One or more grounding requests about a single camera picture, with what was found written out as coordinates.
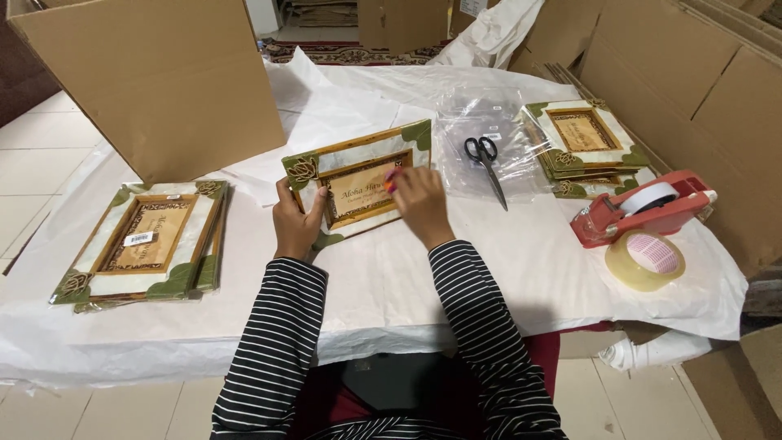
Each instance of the clear plastic wrap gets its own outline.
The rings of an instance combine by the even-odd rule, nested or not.
[[[439,167],[447,192],[456,197],[496,199],[486,170],[465,152],[465,140],[492,139],[497,159],[492,170],[508,203],[529,203],[552,185],[535,157],[551,149],[547,139],[534,142],[531,127],[540,127],[523,110],[517,88],[452,88],[437,107]]]

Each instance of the striped sleeve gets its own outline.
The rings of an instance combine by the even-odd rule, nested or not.
[[[321,331],[325,291],[324,271],[292,258],[269,262],[214,405],[212,439],[285,438]]]
[[[454,240],[429,252],[459,352],[482,385],[486,437],[567,438],[502,293],[478,251]]]

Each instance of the scissor blade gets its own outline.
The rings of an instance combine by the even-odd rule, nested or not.
[[[491,182],[491,187],[494,189],[494,193],[497,195],[497,198],[500,199],[500,204],[502,205],[502,208],[507,211],[508,210],[508,202],[505,201],[505,195],[502,193],[502,186],[500,186],[500,181],[497,180],[497,176],[494,174],[494,170],[491,168],[491,163],[488,164],[484,163],[483,167],[486,169],[486,172],[489,174],[489,181]]]

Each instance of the tape dispenser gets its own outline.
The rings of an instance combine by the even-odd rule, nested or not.
[[[669,235],[715,200],[698,175],[674,171],[618,196],[601,194],[570,226],[586,248],[611,244],[631,229]]]

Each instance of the tape roll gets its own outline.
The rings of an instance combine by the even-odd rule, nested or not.
[[[638,191],[627,200],[623,201],[619,207],[625,211],[625,217],[638,214],[653,207],[659,207],[668,202],[673,202],[679,198],[679,192],[676,191],[670,183],[658,182],[649,185]]]
[[[605,264],[631,289],[652,292],[679,278],[686,268],[684,256],[665,237],[633,229],[605,252]]]

